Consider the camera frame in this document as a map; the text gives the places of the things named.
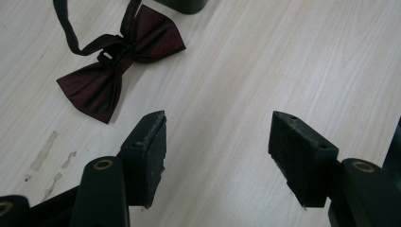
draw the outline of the light wood surface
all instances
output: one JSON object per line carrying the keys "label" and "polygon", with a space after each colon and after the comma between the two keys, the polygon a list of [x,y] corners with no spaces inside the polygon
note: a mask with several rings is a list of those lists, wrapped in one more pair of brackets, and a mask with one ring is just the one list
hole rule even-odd
{"label": "light wood surface", "polygon": [[[117,34],[128,0],[71,0],[83,47]],[[30,204],[77,185],[139,119],[166,110],[166,171],[132,226],[329,226],[302,208],[268,155],[271,114],[297,115],[382,165],[401,114],[401,1],[209,0],[196,15],[154,1],[187,49],[135,63],[110,125],[77,111],[56,79],[96,60],[71,53],[50,0],[0,1],[0,196]]]}

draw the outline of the clamp jaw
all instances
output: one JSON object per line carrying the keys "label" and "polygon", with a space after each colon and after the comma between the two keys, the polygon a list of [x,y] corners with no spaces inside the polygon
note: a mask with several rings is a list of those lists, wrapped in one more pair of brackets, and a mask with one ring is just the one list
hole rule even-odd
{"label": "clamp jaw", "polygon": [[152,205],[165,157],[165,113],[150,113],[116,157],[86,165],[79,186],[33,207],[23,196],[0,197],[0,226],[130,226],[128,207]]}
{"label": "clamp jaw", "polygon": [[339,149],[296,116],[274,112],[269,154],[303,207],[324,207],[332,226],[400,226],[401,192],[367,161],[337,161]]}

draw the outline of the scratch mark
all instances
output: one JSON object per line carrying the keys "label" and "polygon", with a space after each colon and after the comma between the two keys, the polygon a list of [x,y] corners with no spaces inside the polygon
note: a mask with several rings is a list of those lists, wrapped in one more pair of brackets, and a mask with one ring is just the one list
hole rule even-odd
{"label": "scratch mark", "polygon": [[68,155],[67,161],[64,162],[64,164],[61,166],[61,168],[67,168],[68,165],[70,165],[70,162],[71,162],[71,158],[72,158],[72,157],[77,157],[77,152],[76,152],[76,151],[71,152],[71,153]]}
{"label": "scratch mark", "polygon": [[44,191],[44,197],[42,198],[41,202],[46,201],[47,199],[49,199],[49,197],[51,196],[51,194],[53,193],[54,187],[56,186],[56,182],[62,177],[62,174],[57,173],[56,176],[54,176],[53,179],[53,183],[51,184],[51,186],[49,188],[47,188]]}
{"label": "scratch mark", "polygon": [[30,176],[29,174],[26,174],[26,182],[28,182],[31,178],[32,178],[32,176]]}
{"label": "scratch mark", "polygon": [[44,160],[49,155],[49,150],[53,146],[54,140],[57,138],[58,135],[59,134],[56,131],[51,132],[49,139],[46,141],[46,144],[42,148],[41,152],[39,152],[35,162],[33,162],[33,164],[30,166],[30,169],[38,171],[41,168]]}

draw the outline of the wooden table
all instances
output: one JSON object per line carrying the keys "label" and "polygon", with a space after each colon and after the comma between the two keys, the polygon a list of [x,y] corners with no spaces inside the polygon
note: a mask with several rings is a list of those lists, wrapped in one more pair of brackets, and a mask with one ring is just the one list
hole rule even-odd
{"label": "wooden table", "polygon": [[[128,0],[71,0],[83,47],[117,34]],[[76,110],[56,79],[74,55],[50,0],[0,2],[1,196],[35,205],[115,155],[139,119],[166,110],[166,171],[132,226],[329,226],[302,208],[268,154],[271,114],[303,119],[340,149],[382,165],[401,114],[401,1],[209,0],[196,15],[154,1],[187,49],[123,77],[110,125]]]}

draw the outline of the wood grain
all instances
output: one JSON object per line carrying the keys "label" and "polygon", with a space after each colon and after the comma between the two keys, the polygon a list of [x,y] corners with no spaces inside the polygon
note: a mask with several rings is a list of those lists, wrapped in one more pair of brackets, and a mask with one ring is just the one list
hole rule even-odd
{"label": "wood grain", "polygon": [[[69,1],[80,46],[116,34],[127,4]],[[105,125],[55,81],[96,56],[71,53],[52,1],[0,2],[1,196],[60,194],[143,115],[166,110],[166,172],[132,226],[329,226],[327,208],[302,208],[268,155],[271,114],[299,116],[340,160],[381,166],[401,115],[401,2],[210,0],[196,15],[144,4],[173,19],[187,49],[135,63]]]}

